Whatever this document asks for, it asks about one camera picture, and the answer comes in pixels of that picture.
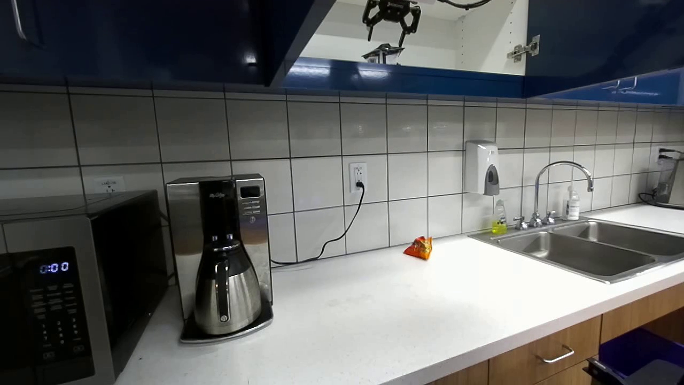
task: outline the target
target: stainless steel sink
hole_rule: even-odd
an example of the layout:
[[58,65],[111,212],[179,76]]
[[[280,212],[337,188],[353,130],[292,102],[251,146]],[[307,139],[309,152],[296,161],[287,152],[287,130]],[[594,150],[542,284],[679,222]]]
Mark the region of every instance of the stainless steel sink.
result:
[[619,281],[658,262],[653,256],[598,243],[581,237],[560,236],[554,228],[531,228],[501,237],[481,237],[499,247],[534,256],[598,281]]
[[684,237],[632,228],[632,227],[619,227],[608,222],[589,220],[589,222],[557,227],[554,228],[554,234],[611,243],[629,251],[638,251],[646,255],[653,255],[661,261],[676,261],[684,256]]

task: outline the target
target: electrical outlet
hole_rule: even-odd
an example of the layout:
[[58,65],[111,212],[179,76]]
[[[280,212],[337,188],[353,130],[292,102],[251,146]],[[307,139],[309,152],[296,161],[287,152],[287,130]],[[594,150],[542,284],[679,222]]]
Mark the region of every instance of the electrical outlet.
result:
[[123,178],[122,175],[111,175],[111,178],[96,178],[94,180],[94,192],[98,195],[112,195],[126,191]]
[[361,182],[367,191],[367,164],[365,163],[350,163],[348,164],[348,191],[357,192],[357,182]]

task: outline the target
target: carafe handle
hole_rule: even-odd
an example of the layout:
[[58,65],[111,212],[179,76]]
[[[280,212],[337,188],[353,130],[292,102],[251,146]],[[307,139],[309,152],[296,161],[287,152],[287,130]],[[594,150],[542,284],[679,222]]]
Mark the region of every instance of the carafe handle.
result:
[[215,305],[217,305],[217,316],[222,322],[228,320],[228,295],[227,295],[227,261],[215,262],[215,284],[217,284],[217,295],[215,295]]

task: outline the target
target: dish soap bottle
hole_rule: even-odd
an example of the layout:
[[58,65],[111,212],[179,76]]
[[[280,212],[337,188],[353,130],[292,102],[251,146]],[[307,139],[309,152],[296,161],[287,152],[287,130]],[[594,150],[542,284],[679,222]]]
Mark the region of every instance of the dish soap bottle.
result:
[[507,207],[505,207],[505,200],[501,200],[501,199],[495,199],[493,212],[495,212],[495,219],[491,219],[489,234],[491,234],[491,236],[505,236],[505,234],[509,234]]
[[572,187],[569,187],[565,219],[579,220],[579,196],[574,195]]

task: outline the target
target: countertop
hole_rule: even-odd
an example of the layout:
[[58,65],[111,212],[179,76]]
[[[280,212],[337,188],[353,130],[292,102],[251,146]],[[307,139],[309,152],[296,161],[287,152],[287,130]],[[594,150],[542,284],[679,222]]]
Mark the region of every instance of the countertop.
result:
[[[684,212],[624,207],[594,219],[684,236]],[[684,283],[684,261],[606,284],[451,237],[419,261],[387,247],[274,271],[274,322],[215,344],[179,344],[174,286],[117,385],[428,382]]]

